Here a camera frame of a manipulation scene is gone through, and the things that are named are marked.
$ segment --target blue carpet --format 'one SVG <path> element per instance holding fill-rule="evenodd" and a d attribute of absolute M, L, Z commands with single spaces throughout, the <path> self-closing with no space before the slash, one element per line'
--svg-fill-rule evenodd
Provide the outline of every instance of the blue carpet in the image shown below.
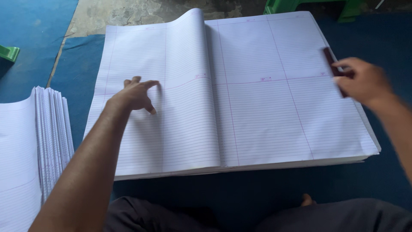
<path fill-rule="evenodd" d="M 356 22 L 318 21 L 338 59 L 382 66 L 395 91 L 412 103 L 412 14 L 374 14 Z M 83 137 L 104 38 L 70 38 L 51 87 L 68 99 L 73 141 Z M 366 111 L 382 153 L 364 163 L 115 182 L 112 197 L 135 196 L 169 207 L 208 206 L 229 231 L 247 231 L 265 216 L 296 207 L 302 193 L 318 203 L 372 197 L 412 210 L 412 189 L 379 121 Z"/>
<path fill-rule="evenodd" d="M 14 65 L 0 58 L 0 103 L 46 87 L 76 6 L 77 0 L 0 1 L 0 45 L 20 48 Z"/>
<path fill-rule="evenodd" d="M 102 58 L 104 35 L 68 38 L 50 87 L 67 98 L 73 146 L 83 140 Z"/>

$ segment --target concrete floor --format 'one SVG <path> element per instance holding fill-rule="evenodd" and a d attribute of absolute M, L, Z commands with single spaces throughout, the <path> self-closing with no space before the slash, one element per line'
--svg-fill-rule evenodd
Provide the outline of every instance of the concrete floor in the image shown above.
<path fill-rule="evenodd" d="M 66 36 L 104 34 L 106 25 L 170 22 L 192 8 L 202 9 L 205 20 L 243 16 L 239 0 L 79 0 Z"/>

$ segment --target person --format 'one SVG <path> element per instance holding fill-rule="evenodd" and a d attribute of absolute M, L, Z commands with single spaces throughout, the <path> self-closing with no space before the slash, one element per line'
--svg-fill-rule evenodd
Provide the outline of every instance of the person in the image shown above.
<path fill-rule="evenodd" d="M 383 124 L 409 179 L 412 180 L 412 113 L 393 92 L 383 70 L 358 58 L 334 63 L 354 78 L 334 77 L 349 96 L 371 109 Z M 147 201 L 122 197 L 109 205 L 120 142 L 132 110 L 156 110 L 147 90 L 158 81 L 124 81 L 124 89 L 107 101 L 96 124 L 63 171 L 29 231 L 219 231 L 183 213 Z M 376 199 L 314 204 L 272 215 L 256 232 L 274 231 L 411 231 L 412 214 Z"/>

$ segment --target right hand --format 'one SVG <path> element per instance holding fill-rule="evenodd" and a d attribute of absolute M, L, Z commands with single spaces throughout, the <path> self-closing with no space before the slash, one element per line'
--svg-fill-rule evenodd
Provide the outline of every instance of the right hand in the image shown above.
<path fill-rule="evenodd" d="M 115 94 L 109 101 L 130 110 L 145 108 L 149 113 L 155 114 L 156 110 L 147 96 L 147 90 L 160 83 L 157 80 L 145 82 L 140 82 L 140 80 L 140 76 L 134 76 L 132 80 L 124 80 L 124 89 Z"/>
<path fill-rule="evenodd" d="M 332 65 L 347 67 L 344 72 L 355 73 L 353 79 L 346 76 L 337 76 L 333 79 L 350 97 L 367 107 L 382 99 L 394 97 L 382 68 L 354 57 L 342 59 Z"/>

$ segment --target forearm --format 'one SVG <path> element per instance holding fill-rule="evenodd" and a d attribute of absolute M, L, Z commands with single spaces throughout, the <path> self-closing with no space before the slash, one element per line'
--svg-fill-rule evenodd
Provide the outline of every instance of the forearm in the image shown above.
<path fill-rule="evenodd" d="M 108 101 L 30 231 L 101 230 L 130 112 L 128 107 Z"/>
<path fill-rule="evenodd" d="M 376 100 L 368 107 L 382 122 L 412 183 L 412 112 L 394 95 Z"/>

